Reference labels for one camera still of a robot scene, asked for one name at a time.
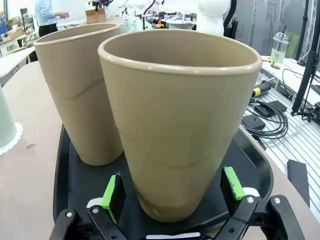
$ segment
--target beige table surface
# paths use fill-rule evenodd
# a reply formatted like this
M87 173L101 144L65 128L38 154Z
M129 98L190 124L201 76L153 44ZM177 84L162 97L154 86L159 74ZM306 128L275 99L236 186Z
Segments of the beige table surface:
M54 177L62 122L38 62L22 67L3 92L14 120L23 125L23 135L13 149L0 156L0 239L48 240L54 226ZM274 175L272 195L288 198L307 240L319 239L316 218L286 176L268 160ZM258 227L250 227L244 239L266 238Z

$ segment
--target person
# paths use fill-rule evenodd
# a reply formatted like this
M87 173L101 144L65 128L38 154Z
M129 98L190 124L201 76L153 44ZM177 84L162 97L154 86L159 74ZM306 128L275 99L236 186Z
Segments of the person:
M57 22L59 17L62 19L69 17L68 12L54 12L52 0L35 0L34 6L35 18L39 25L40 37L58 31Z
M5 18L5 12L0 11L0 35L5 34L7 32L7 22Z

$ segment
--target white doily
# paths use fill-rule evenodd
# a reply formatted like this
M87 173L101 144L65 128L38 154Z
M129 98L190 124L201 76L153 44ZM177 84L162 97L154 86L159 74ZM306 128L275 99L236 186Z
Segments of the white doily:
M10 149L14 147L14 145L17 144L18 140L21 138L22 133L24 131L24 127L19 122L14 122L15 128L16 128L16 134L14 138L5 146L0 147L0 156L6 152L8 152Z

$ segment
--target black tray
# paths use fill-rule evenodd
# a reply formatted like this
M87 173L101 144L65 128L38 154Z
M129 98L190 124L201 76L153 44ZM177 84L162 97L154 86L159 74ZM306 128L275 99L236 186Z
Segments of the black tray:
M221 227L229 217L220 190L222 166L232 166L243 187L257 189L264 199L270 196L274 184L271 166L238 131L196 211L186 220L161 223L148 217L140 207L124 153L105 166L87 165L79 158L67 131L62 127L54 179L53 219L56 221L63 209L74 209L80 215L77 228L84 239L101 239L95 236L97 233L86 206L89 200L102 197L111 175L120 172L126 200L118 225L129 240L150 234L211 231Z

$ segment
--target beige cup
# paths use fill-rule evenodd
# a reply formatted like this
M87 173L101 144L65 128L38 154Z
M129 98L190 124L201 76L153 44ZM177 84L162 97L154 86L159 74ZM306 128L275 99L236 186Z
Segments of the beige cup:
M261 56L226 37L158 29L110 38L98 53L143 210L187 218L237 132Z
M97 54L99 44L118 34L116 24L99 23L58 31L34 43L62 122L89 165L108 164L123 151Z

